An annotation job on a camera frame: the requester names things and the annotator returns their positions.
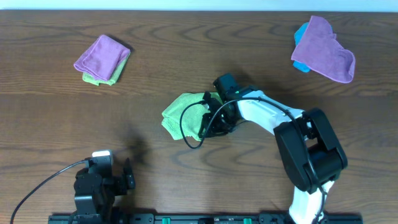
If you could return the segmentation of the light green microfiber cloth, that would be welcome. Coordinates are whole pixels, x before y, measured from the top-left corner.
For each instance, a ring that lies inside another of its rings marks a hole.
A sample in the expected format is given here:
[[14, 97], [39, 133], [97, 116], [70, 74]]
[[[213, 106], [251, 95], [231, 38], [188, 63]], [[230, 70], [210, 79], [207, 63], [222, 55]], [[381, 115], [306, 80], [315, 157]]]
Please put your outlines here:
[[[183, 110], [190, 104], [199, 102], [203, 99], [204, 93], [182, 93], [175, 99], [163, 112], [162, 126], [169, 132], [173, 140], [183, 139], [180, 131], [180, 117]], [[191, 106], [183, 116], [182, 129], [186, 137], [192, 137], [196, 141], [200, 141], [198, 136], [202, 116], [209, 110], [203, 105]]]

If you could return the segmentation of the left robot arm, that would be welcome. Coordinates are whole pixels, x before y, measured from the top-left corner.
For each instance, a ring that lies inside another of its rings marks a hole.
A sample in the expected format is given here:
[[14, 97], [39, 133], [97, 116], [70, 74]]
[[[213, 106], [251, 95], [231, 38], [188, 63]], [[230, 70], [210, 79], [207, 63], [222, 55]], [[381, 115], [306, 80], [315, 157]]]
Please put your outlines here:
[[129, 159], [124, 161], [123, 172], [114, 176], [110, 156], [91, 157], [86, 167], [75, 178], [74, 201], [78, 223], [118, 223], [123, 216], [113, 207], [115, 197], [126, 195], [136, 183]]

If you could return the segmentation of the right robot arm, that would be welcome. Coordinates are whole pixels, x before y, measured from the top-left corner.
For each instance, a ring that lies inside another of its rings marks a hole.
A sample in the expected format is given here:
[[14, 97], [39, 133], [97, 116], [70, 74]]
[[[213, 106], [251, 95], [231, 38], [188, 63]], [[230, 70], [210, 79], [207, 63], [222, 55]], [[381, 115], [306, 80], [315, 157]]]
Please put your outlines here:
[[201, 139], [233, 132], [239, 120], [250, 121], [276, 140], [286, 174], [294, 184], [289, 215], [295, 223], [323, 223], [328, 191], [348, 165], [347, 156], [326, 114], [314, 108], [291, 108], [255, 86], [242, 87], [227, 73], [214, 83], [218, 97], [205, 92]]

